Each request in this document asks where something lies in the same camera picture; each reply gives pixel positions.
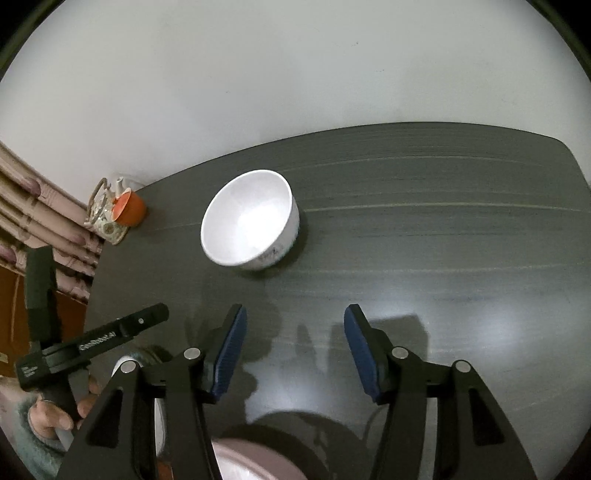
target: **white wall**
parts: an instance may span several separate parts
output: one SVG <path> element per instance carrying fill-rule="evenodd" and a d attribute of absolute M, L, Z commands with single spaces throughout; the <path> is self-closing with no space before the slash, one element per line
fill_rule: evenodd
<path fill-rule="evenodd" d="M 591 178 L 591 83 L 525 0 L 67 0 L 0 83 L 0 140 L 70 193 L 306 132 L 549 135 Z"/>

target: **dark gray table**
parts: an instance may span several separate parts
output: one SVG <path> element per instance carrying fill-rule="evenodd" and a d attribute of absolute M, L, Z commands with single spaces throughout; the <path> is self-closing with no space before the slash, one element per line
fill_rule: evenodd
<path fill-rule="evenodd" d="M 255 168 L 290 182 L 302 227 L 286 259 L 247 274 L 212 264 L 199 232 L 214 194 Z M 150 215 L 105 248 L 86 327 L 163 301 L 170 320 L 137 344 L 178 353 L 243 303 L 249 331 L 229 393 L 208 407 L 212 435 L 266 443 L 310 479 L 367 478 L 385 410 L 362 391 L 342 328 L 349 303 L 423 359 L 469 360 L 541 480 L 589 427 L 591 195 L 562 143 L 481 125 L 372 125 L 226 155 L 142 195 Z M 97 359 L 98 376 L 125 351 Z"/>

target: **pink curtain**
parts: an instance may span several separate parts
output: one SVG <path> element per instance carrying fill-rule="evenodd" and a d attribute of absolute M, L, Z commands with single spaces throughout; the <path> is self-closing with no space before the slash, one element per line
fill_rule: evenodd
<path fill-rule="evenodd" d="M 86 208 L 0 142 L 0 265 L 23 273 L 26 247 L 53 247 L 58 289 L 87 301 L 103 241 Z"/>

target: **wooden cabinet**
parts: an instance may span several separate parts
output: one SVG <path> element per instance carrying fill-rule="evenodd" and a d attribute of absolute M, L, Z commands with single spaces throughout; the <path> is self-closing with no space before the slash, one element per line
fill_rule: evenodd
<path fill-rule="evenodd" d="M 86 305 L 58 293 L 57 311 L 63 339 L 83 332 Z M 14 377 L 14 361 L 28 351 L 24 277 L 0 267 L 0 375 Z"/>

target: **teapot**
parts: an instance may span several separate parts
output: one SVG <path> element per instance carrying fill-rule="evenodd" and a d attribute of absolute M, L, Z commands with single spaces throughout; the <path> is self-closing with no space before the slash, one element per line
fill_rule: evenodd
<path fill-rule="evenodd" d="M 90 196 L 86 208 L 84 225 L 113 245 L 121 242 L 129 230 L 129 227 L 120 225 L 113 220 L 113 206 L 122 192 L 123 178 L 119 178 L 115 182 L 115 193 L 111 190 L 107 179 L 101 179 Z"/>

